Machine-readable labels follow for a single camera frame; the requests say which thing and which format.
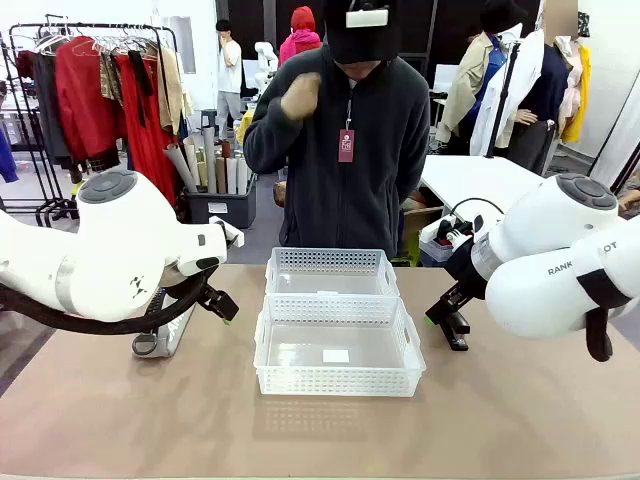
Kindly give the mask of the person's right hand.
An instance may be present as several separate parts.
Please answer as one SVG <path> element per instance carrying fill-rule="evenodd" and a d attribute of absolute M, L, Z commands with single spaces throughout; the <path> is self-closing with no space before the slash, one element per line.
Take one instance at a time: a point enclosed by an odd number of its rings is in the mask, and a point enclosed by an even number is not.
<path fill-rule="evenodd" d="M 281 97 L 284 114 L 292 121 L 301 121 L 311 116 L 318 105 L 321 76 L 317 72 L 298 75 Z"/>

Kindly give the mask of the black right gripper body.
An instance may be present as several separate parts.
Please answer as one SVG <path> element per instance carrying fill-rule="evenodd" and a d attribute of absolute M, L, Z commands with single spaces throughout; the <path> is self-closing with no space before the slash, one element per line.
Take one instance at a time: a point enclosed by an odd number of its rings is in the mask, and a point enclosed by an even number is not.
<path fill-rule="evenodd" d="M 444 268 L 456 281 L 454 290 L 466 299 L 485 299 L 487 281 L 477 272 L 471 260 L 472 244 L 458 247 Z"/>

